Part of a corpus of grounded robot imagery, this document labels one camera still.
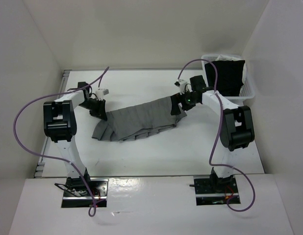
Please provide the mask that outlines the grey pleated skirt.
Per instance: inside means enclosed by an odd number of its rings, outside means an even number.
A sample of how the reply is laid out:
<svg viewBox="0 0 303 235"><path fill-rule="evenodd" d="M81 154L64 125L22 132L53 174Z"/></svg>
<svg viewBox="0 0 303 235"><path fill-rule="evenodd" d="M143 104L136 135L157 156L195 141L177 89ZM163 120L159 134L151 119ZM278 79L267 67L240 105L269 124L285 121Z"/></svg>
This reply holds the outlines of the grey pleated skirt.
<svg viewBox="0 0 303 235"><path fill-rule="evenodd" d="M169 96L147 103L107 112L107 121L101 120L92 138L98 141L134 141L175 128L187 116L180 106L172 115Z"/></svg>

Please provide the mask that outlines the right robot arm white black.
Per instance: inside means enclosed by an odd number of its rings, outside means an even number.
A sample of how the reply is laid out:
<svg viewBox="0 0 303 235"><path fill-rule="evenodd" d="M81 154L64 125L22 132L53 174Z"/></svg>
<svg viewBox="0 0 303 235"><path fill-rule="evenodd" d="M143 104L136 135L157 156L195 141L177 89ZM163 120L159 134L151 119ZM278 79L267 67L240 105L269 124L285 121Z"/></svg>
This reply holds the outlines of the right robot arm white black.
<svg viewBox="0 0 303 235"><path fill-rule="evenodd" d="M181 114L200 103L209 107L222 121L213 150L220 142L224 147L224 156L216 164L212 162L212 156L209 157L212 166L209 186L212 191L221 192L233 178L238 149L244 149L254 141L251 110L248 106L239 106L226 99L213 87L206 86L201 75L190 78L190 83L179 79L175 86L179 88L179 93L171 96L171 115Z"/></svg>

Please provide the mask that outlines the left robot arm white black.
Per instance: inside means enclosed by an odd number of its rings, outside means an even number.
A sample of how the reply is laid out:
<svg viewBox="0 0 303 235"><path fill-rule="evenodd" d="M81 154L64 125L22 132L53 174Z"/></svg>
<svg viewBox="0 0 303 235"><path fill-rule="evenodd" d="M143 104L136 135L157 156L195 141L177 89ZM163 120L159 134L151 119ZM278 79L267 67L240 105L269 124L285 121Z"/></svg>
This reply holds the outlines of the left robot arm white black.
<svg viewBox="0 0 303 235"><path fill-rule="evenodd" d="M56 144L67 170L66 185L80 195L92 191L92 183L86 166L83 164L76 145L77 122L75 108L89 110L91 116L107 120L104 96L108 89L97 88L92 92L86 82L78 82L77 88L68 89L65 94L43 105L44 133Z"/></svg>

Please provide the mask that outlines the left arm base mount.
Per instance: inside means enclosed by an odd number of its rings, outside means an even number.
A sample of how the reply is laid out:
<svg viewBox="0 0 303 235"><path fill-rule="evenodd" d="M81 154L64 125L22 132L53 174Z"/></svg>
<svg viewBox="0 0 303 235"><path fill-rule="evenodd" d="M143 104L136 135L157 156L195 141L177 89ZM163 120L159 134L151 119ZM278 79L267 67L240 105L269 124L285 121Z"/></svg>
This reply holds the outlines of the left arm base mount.
<svg viewBox="0 0 303 235"><path fill-rule="evenodd" d="M108 195L108 179L91 178L89 187L96 201L97 208L106 208ZM85 185L81 189L69 188L68 183L54 183L63 191L61 208L89 208L93 202L89 191Z"/></svg>

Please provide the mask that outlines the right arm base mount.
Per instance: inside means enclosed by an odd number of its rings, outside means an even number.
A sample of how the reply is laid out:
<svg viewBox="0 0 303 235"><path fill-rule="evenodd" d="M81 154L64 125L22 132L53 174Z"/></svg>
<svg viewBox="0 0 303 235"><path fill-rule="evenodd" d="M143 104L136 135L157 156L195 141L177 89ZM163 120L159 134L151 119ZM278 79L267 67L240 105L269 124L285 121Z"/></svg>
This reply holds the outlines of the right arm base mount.
<svg viewBox="0 0 303 235"><path fill-rule="evenodd" d="M234 176L219 179L209 176L194 177L189 187L194 189L197 206L240 204L240 197Z"/></svg>

